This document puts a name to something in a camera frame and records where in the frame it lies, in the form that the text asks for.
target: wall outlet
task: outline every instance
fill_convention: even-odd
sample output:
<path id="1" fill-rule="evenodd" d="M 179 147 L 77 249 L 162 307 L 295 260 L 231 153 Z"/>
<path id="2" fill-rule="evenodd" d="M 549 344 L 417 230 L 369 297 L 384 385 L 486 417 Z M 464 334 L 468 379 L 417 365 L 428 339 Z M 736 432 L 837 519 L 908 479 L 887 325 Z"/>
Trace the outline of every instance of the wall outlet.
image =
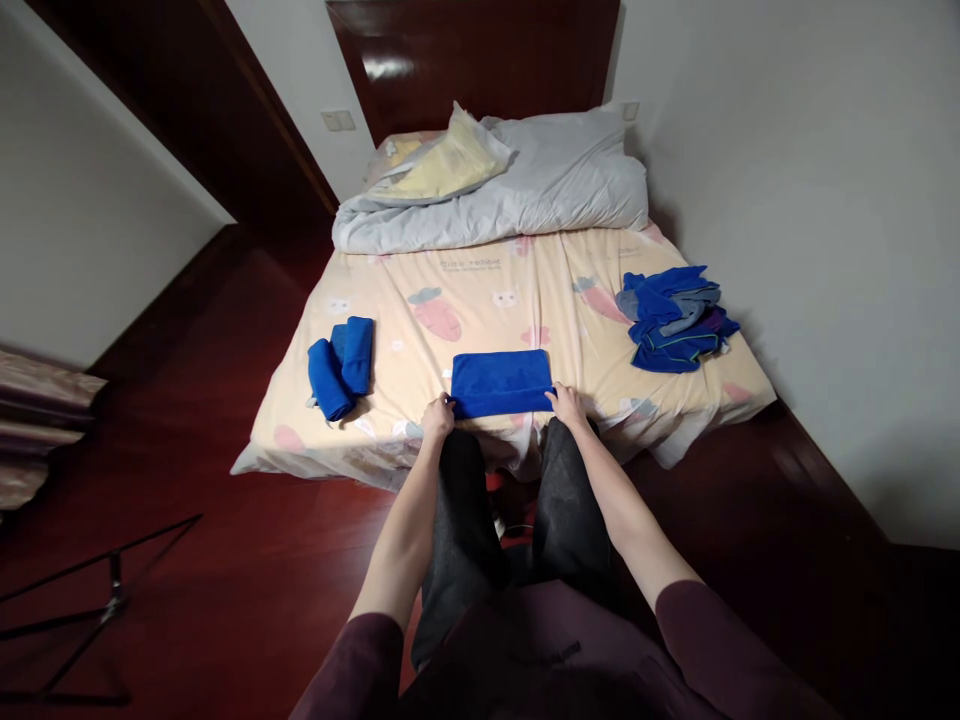
<path id="1" fill-rule="evenodd" d="M 323 124 L 327 126 L 327 130 L 330 132 L 340 132 L 343 130 L 343 127 L 340 125 L 340 113 L 328 112 L 320 113 L 320 117 L 323 118 Z"/>
<path id="2" fill-rule="evenodd" d="M 349 110 L 340 110 L 337 112 L 337 120 L 340 121 L 341 130 L 356 130 L 357 126 L 353 123 L 353 116 Z"/>
<path id="3" fill-rule="evenodd" d="M 623 119 L 626 122 L 633 122 L 637 119 L 637 110 L 640 108 L 640 103 L 624 103 L 623 104 Z"/>

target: folded blue towel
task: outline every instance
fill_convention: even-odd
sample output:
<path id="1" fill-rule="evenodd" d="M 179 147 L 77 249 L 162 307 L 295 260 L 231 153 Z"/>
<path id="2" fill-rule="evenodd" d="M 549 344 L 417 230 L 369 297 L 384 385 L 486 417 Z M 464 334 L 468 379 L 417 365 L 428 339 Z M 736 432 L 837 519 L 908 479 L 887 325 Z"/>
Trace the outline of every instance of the folded blue towel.
<path id="1" fill-rule="evenodd" d="M 696 290 L 683 290 L 674 293 L 670 296 L 670 299 L 680 308 L 680 319 L 667 323 L 660 328 L 664 337 L 676 335 L 700 322 L 700 318 L 706 314 L 707 310 L 720 302 L 720 286 L 716 283 L 707 283 L 704 287 Z"/>
<path id="2" fill-rule="evenodd" d="M 630 329 L 630 338 L 637 343 L 630 364 L 652 372 L 684 373 L 699 368 L 702 356 L 720 350 L 723 341 L 740 330 L 740 324 L 717 305 L 696 325 L 670 337 L 663 336 L 661 327 L 644 333 L 638 332 L 640 329 L 640 323 Z"/>
<path id="3" fill-rule="evenodd" d="M 317 340 L 307 350 L 307 376 L 317 404 L 327 420 L 342 420 L 357 401 L 340 381 L 340 363 L 329 340 Z"/>
<path id="4" fill-rule="evenodd" d="M 670 297 L 712 285 L 700 277 L 706 269 L 706 265 L 670 268 L 649 277 L 624 273 L 623 290 L 617 293 L 617 307 L 634 322 L 666 325 L 679 320 L 682 311 Z"/>
<path id="5" fill-rule="evenodd" d="M 350 317 L 344 333 L 343 384 L 354 395 L 366 395 L 370 390 L 370 355 L 373 349 L 373 320 Z"/>
<path id="6" fill-rule="evenodd" d="M 330 331 L 330 344 L 333 354 L 337 357 L 337 372 L 343 368 L 343 356 L 347 350 L 347 324 L 334 325 Z"/>
<path id="7" fill-rule="evenodd" d="M 553 391 L 550 362 L 543 350 L 466 353 L 453 358 L 450 395 L 458 420 L 487 415 L 550 410 L 544 392 Z"/>

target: wooden floor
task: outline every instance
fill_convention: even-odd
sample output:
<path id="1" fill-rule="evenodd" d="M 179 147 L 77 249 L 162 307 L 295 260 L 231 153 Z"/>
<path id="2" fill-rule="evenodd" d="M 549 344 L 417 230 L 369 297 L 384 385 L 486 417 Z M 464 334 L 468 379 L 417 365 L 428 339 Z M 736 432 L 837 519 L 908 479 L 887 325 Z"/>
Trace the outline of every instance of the wooden floor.
<path id="1" fill-rule="evenodd" d="M 350 481 L 228 474 L 329 250 L 328 236 L 269 252 L 240 244 L 228 266 L 194 278 L 202 301 L 166 329 L 164 348 L 111 389 L 95 433 L 0 527 L 2 594 L 204 513 L 149 572 L 162 539 L 130 553 L 126 614 L 60 688 L 125 688 L 132 705 L 0 715 L 289 712 L 350 610 L 392 501 Z M 924 552 L 930 569 L 916 575 L 911 551 L 892 554 L 824 500 L 795 460 L 802 442 L 774 408 L 702 439 L 672 472 L 649 456 L 630 471 L 693 566 L 848 717 L 898 716 L 940 691 L 949 698 L 956 661 L 938 648 L 956 638 L 955 606 L 944 594 L 951 578 L 943 576 L 955 560 Z M 0 606 L 0 627 L 107 596 L 106 568 L 91 568 Z M 649 626 L 644 606 L 635 608 Z M 52 671 L 78 630 L 2 643 L 0 689 L 27 689 Z M 408 663 L 404 683 L 411 678 Z"/>

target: leg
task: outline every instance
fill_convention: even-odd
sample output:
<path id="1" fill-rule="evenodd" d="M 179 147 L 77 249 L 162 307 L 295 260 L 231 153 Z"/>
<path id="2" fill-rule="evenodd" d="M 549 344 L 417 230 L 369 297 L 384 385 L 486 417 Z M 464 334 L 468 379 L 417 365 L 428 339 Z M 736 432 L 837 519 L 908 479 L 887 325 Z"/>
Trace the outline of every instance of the leg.
<path id="1" fill-rule="evenodd" d="M 423 614 L 410 653 L 418 670 L 474 603 L 510 582 L 487 501 L 480 443 L 454 430 L 443 443 L 433 558 L 423 580 Z"/>
<path id="2" fill-rule="evenodd" d="M 590 426 L 596 433 L 593 421 Z M 595 602 L 618 607 L 610 536 L 576 440 L 556 418 L 547 428 L 543 452 L 533 562 L 538 580 L 560 578 Z"/>

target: bed sheet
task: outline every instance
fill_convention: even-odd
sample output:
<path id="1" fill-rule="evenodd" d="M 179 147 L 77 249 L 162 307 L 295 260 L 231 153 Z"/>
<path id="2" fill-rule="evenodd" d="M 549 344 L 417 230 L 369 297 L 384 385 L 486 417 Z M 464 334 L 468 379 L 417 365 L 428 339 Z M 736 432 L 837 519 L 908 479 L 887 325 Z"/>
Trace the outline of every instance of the bed sheet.
<path id="1" fill-rule="evenodd" d="M 454 355 L 535 348 L 548 353 L 554 380 L 580 389 L 620 462 L 649 448 L 671 467 L 708 428 L 746 420 L 775 398 L 739 333 L 729 352 L 692 373 L 630 365 L 635 346 L 614 301 L 623 274 L 686 264 L 654 224 L 393 256 L 335 252 L 232 472 L 346 476 L 396 490 L 419 450 L 424 407 L 450 390 Z M 372 393 L 347 419 L 328 423 L 307 406 L 307 349 L 350 315 L 376 324 Z M 490 468 L 527 480 L 538 477 L 550 417 L 522 413 L 458 426 L 480 437 Z"/>

